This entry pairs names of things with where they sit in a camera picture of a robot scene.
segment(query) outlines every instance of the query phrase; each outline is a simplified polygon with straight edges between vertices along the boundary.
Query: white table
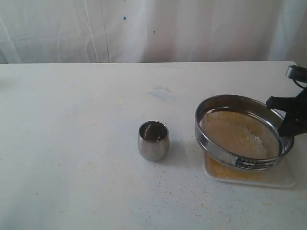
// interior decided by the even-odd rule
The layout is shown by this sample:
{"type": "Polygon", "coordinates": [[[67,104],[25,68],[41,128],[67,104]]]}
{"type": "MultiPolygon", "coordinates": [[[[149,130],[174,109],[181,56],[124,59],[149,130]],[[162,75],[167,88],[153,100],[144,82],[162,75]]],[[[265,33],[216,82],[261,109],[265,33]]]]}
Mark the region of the white table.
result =
{"type": "Polygon", "coordinates": [[[292,189],[207,178],[194,137],[205,98],[295,96],[292,62],[0,65],[1,230],[307,229],[307,136],[292,189]],[[141,123],[168,125],[161,163],[141,123]]]}

